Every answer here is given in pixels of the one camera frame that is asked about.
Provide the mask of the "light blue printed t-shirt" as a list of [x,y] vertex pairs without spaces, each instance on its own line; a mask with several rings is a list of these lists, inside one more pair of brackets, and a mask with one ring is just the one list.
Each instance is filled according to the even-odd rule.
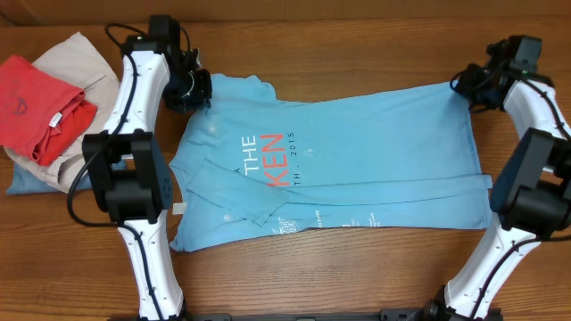
[[171,169],[186,210],[176,251],[307,229],[482,229],[492,180],[468,104],[447,84],[320,103],[255,76],[212,79]]

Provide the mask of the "blue folded jeans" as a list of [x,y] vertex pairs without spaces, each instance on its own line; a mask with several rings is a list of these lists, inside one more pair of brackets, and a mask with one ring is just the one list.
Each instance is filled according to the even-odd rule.
[[[127,164],[124,160],[119,163],[112,164],[112,169],[126,169]],[[91,183],[88,175],[82,177],[79,182],[79,190],[91,189]],[[58,193],[58,189],[48,185],[46,182],[36,178],[31,172],[22,168],[18,164],[14,164],[12,184],[6,190],[8,195],[34,194],[34,193]]]

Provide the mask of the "red folded t-shirt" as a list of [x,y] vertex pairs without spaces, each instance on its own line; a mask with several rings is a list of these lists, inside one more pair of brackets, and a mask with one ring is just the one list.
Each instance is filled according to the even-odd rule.
[[13,55],[1,64],[1,145],[48,166],[92,124],[85,90]]

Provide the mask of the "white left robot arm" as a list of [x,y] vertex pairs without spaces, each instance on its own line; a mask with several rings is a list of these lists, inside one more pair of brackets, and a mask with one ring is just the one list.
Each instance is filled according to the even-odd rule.
[[154,134],[161,105],[187,113],[211,104],[211,77],[199,52],[178,41],[129,36],[120,47],[123,78],[111,117],[85,136],[82,152],[99,209],[118,229],[137,282],[139,320],[184,320],[186,299],[167,237],[170,169]]

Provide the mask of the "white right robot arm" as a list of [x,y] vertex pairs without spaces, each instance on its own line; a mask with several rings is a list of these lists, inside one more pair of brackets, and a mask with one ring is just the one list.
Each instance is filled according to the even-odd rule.
[[405,315],[384,309],[383,320],[501,320],[491,304],[517,265],[570,226],[570,126],[551,79],[530,70],[499,67],[476,86],[470,70],[451,87],[472,102],[500,109],[513,120],[519,143],[492,187],[492,223],[467,263],[422,309]]

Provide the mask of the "beige folded trousers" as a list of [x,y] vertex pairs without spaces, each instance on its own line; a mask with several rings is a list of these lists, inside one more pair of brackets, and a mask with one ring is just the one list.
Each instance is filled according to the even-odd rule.
[[[107,61],[86,37],[77,32],[47,50],[32,64],[54,78],[83,88],[86,91],[86,99],[97,107],[97,113],[87,132],[97,134],[103,129],[104,123],[112,113],[120,82]],[[79,136],[47,167],[39,166],[10,149],[6,153],[14,164],[28,170],[48,185],[67,193],[84,164],[81,153],[82,140],[83,137]]]

